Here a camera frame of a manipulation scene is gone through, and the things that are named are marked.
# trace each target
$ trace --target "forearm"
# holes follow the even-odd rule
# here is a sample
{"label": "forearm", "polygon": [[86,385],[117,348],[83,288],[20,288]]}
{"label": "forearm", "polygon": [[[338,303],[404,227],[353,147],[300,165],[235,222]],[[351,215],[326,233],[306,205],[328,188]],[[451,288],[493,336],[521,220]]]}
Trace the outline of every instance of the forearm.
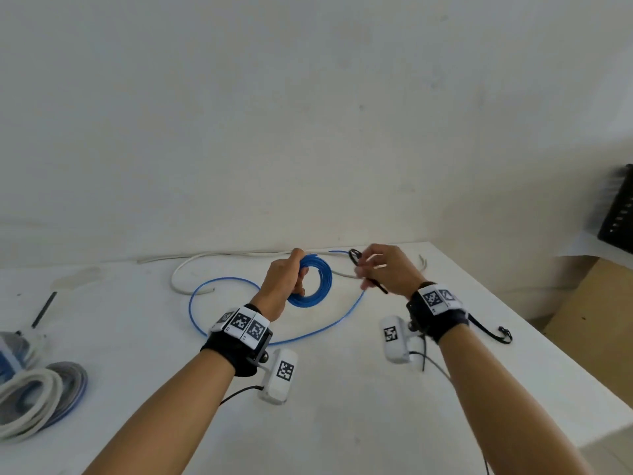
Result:
{"label": "forearm", "polygon": [[465,325],[439,341],[468,423],[496,474],[591,474],[543,408]]}
{"label": "forearm", "polygon": [[234,374],[216,352],[198,353],[141,405],[84,475],[182,473]]}

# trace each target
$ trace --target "left hand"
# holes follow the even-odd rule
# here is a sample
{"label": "left hand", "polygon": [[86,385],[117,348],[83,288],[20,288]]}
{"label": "left hand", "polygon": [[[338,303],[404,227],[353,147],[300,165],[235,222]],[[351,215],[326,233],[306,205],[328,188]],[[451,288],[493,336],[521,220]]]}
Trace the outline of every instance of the left hand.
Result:
{"label": "left hand", "polygon": [[281,316],[291,293],[302,296],[306,294],[303,289],[303,278],[308,268],[299,270],[299,262],[305,255],[304,250],[295,248],[289,258],[271,263],[259,293],[251,300],[251,303],[271,322]]}

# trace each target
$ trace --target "white table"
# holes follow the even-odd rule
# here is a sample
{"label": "white table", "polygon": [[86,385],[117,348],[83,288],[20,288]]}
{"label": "white table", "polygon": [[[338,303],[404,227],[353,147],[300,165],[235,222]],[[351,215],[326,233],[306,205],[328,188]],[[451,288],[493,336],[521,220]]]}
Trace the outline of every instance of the white table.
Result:
{"label": "white table", "polygon": [[[473,328],[481,340],[543,405],[577,446],[633,423],[633,411],[501,303],[430,243],[403,244],[428,259],[427,278],[454,288],[492,331],[509,328],[502,345]],[[213,257],[188,265],[180,284],[196,287],[218,276],[263,280],[271,258]],[[351,273],[345,258],[327,257]],[[78,286],[80,266],[0,270],[1,329],[31,321],[50,294],[61,290],[41,329],[51,345],[47,361],[80,362],[90,376],[83,403],[60,423],[18,445],[0,447],[0,472],[74,475],[162,383],[197,353],[203,338],[187,318],[187,296],[168,287],[178,260],[137,265],[104,263]],[[339,318],[359,295],[357,280],[335,277],[320,305],[288,305],[275,322],[275,339],[303,334]],[[246,302],[253,289],[224,282],[194,302],[208,327],[228,306]],[[382,353],[378,321],[407,316],[403,299],[367,293],[356,311],[327,332],[292,343],[299,355],[289,401],[269,405],[242,393],[223,405],[189,464],[187,474],[363,473],[364,475],[485,473],[482,455],[452,386],[431,364],[422,374],[392,365]],[[439,349],[429,355],[444,366]],[[258,383],[236,379],[227,393]]]}

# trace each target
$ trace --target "hand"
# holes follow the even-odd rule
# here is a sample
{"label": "hand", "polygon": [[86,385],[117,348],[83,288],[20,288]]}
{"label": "hand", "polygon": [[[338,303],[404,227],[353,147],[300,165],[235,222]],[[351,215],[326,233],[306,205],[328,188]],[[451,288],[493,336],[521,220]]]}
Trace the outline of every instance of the hand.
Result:
{"label": "hand", "polygon": [[397,246],[372,243],[365,249],[354,269],[363,278],[361,290],[373,287],[368,278],[379,281],[391,293],[411,298],[411,295],[427,281]]}
{"label": "hand", "polygon": [[299,270],[299,262],[305,255],[304,250],[295,248],[289,258],[271,263],[259,293],[251,300],[251,303],[271,322],[281,316],[291,293],[302,296],[306,294],[303,289],[303,278],[308,268]]}

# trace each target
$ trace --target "white wall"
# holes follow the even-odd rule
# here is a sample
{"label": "white wall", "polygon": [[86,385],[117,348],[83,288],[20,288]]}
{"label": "white wall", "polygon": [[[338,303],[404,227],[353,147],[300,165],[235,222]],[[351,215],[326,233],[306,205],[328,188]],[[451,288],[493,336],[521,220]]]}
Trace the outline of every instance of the white wall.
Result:
{"label": "white wall", "polygon": [[633,0],[0,0],[0,266],[430,239],[499,293],[569,283],[551,256],[629,160],[631,19]]}

